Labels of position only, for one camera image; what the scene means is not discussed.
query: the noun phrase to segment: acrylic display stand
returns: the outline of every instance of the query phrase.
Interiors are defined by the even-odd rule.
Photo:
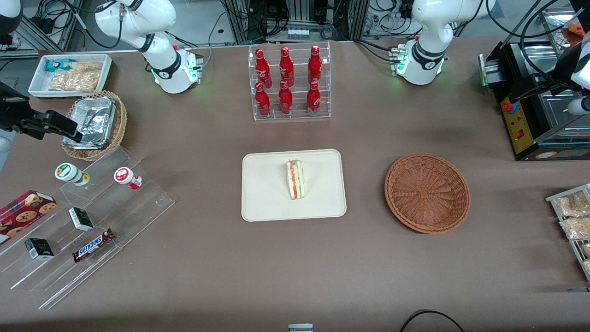
[[[114,181],[115,170],[122,166],[142,177],[139,189],[132,190]],[[122,147],[102,156],[84,171],[90,174],[87,185],[62,186],[52,195],[58,204],[54,211],[18,238],[0,246],[1,277],[10,282],[11,289],[28,290],[39,309],[56,305],[174,204],[141,168],[139,159]],[[89,214],[94,224],[92,231],[74,227],[68,214],[74,206]],[[75,263],[72,253],[108,228],[116,237]],[[46,239],[55,257],[46,262],[31,259],[24,245],[30,237]]]
[[[307,92],[309,91],[309,82],[307,81],[307,62],[311,55],[313,45],[320,47],[320,58],[322,59],[322,78],[320,79],[318,90],[320,91],[320,110],[317,116],[309,116],[307,114]],[[284,115],[280,110],[280,103],[278,100],[278,92],[280,91],[279,83],[281,82],[281,74],[278,67],[281,61],[281,45],[257,45],[251,46],[248,56],[248,69],[250,71],[250,93],[252,95],[252,109],[254,120],[272,121],[272,120],[291,120],[291,119],[325,119],[332,114],[330,90],[332,88],[330,82],[330,44],[329,43],[293,43],[289,44],[289,53],[293,60],[293,67],[295,71],[295,84],[291,87],[293,93],[293,112],[291,115]],[[261,48],[264,51],[264,57],[270,65],[270,76],[273,80],[273,85],[266,92],[270,98],[270,116],[263,118],[260,116],[256,107],[256,100],[254,95],[256,90],[254,85],[258,82],[256,76],[256,57],[254,51]]]

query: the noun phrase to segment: gray floor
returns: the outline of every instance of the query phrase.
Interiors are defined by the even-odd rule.
[[[104,0],[86,0],[84,1],[83,7],[92,9],[103,2]],[[177,23],[172,29],[170,29],[170,32],[199,46],[206,46],[208,44],[209,33],[213,30],[215,21],[219,15],[224,12],[221,3],[218,0],[171,0],[171,2],[176,8]],[[535,0],[497,0],[491,12],[499,23],[512,30],[521,19],[522,15],[524,15],[534,2]],[[544,0],[541,4],[546,4],[547,2],[549,2],[549,0]],[[556,8],[567,5],[568,3],[568,0],[560,0],[551,7]],[[105,45],[112,45],[114,43],[113,38],[103,34],[98,29],[93,15],[81,14],[81,18],[88,26],[90,33],[92,33],[99,42]],[[540,29],[540,26],[536,24],[527,33],[539,32],[538,29]],[[496,26],[488,16],[485,16],[469,23],[462,35],[465,37],[473,37],[485,35],[505,36],[507,34]],[[172,42],[174,44],[182,44],[174,40],[172,40]],[[232,44],[233,42],[234,39],[231,34],[229,21],[226,15],[224,15],[221,17],[219,23],[215,26],[215,29],[211,34],[211,44],[223,45]],[[114,48],[114,50],[130,49],[132,49],[131,46],[126,43],[120,43]],[[84,45],[84,38],[79,32],[76,32],[70,41],[68,50],[101,51],[105,49],[94,44],[88,37],[86,37],[86,44]],[[28,95],[28,85],[32,79],[36,66],[36,60],[19,60],[18,63],[15,61],[8,64],[6,68],[2,70],[0,73],[0,80],[10,86],[15,86],[19,92]],[[0,131],[0,135],[6,135],[6,133]],[[8,137],[12,139],[14,134],[8,133]],[[7,154],[0,154],[0,171],[2,170],[6,156]]]

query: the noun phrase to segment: brown tablecloth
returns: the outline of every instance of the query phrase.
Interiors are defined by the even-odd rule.
[[[215,49],[203,84],[181,95],[154,84],[141,54],[112,53],[108,88],[129,113],[123,146],[178,202],[49,311],[0,281],[0,324],[9,324],[0,330],[286,331],[310,322],[318,332],[395,331],[423,308],[469,331],[583,330],[590,295],[565,290],[587,283],[544,198],[590,182],[589,162],[514,161],[477,70],[477,55],[499,40],[457,38],[428,86],[392,77],[354,43],[331,43],[333,115],[306,123],[254,123],[247,47]],[[71,103],[32,101],[42,110]],[[60,162],[87,165],[59,141],[18,136],[0,174],[1,205],[27,189],[57,190]],[[243,156],[322,148],[342,154],[343,217],[242,220]],[[416,233],[385,203],[388,167],[413,152],[449,160],[469,184],[471,211],[450,233]],[[410,327],[453,328],[424,316]]]

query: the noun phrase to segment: bread slice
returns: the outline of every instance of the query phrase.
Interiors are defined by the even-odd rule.
[[[287,179],[291,199],[298,200],[305,197],[305,185],[303,177],[303,163],[299,160],[291,160],[287,163]]]

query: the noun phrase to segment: brown woven basket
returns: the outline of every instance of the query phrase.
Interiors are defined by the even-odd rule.
[[[455,166],[431,154],[395,161],[385,177],[385,199],[394,215],[422,233],[445,233],[467,217],[467,183]]]
[[[121,99],[119,99],[119,97],[116,94],[109,91],[95,92],[90,95],[84,96],[83,98],[89,99],[99,97],[109,97],[117,103],[117,109],[115,111],[115,119],[113,121],[113,129],[110,135],[109,146],[102,150],[74,150],[68,148],[62,143],[61,147],[64,149],[65,153],[67,153],[72,158],[83,159],[86,161],[95,161],[96,159],[102,157],[102,155],[106,154],[112,148],[119,146],[119,144],[121,144],[121,141],[123,140],[123,136],[125,136],[125,126],[127,125],[127,110],[125,109],[125,105],[123,105]],[[70,107],[70,111],[68,112],[69,118],[71,118],[73,110],[74,105]]]

